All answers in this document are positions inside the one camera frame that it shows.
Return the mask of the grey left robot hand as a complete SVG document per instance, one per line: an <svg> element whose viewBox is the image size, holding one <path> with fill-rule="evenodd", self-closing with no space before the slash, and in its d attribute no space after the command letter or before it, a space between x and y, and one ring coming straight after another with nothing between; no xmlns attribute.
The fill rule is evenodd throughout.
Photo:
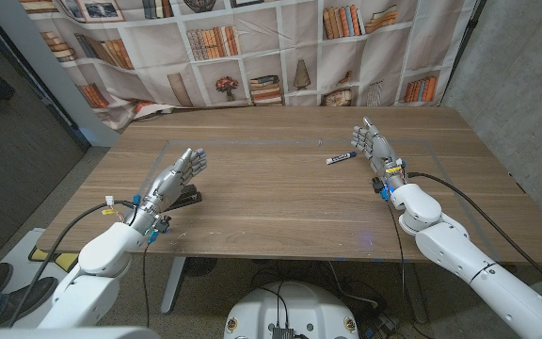
<svg viewBox="0 0 542 339"><path fill-rule="evenodd" d="M130 218L131 227L141 233L150 229L158 215L175 203L191 179L206 169L206 152L188 148L172 165L153 180L142 203Z"/></svg>

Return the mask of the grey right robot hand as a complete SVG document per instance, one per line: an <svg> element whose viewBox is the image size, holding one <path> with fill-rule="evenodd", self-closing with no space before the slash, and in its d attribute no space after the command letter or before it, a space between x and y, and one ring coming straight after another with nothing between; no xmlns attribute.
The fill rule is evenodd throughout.
<svg viewBox="0 0 542 339"><path fill-rule="evenodd" d="M368 117L363 126L355 126L351 144L370 162L375 176L389 189L404 186L407 182L403 161Z"/></svg>

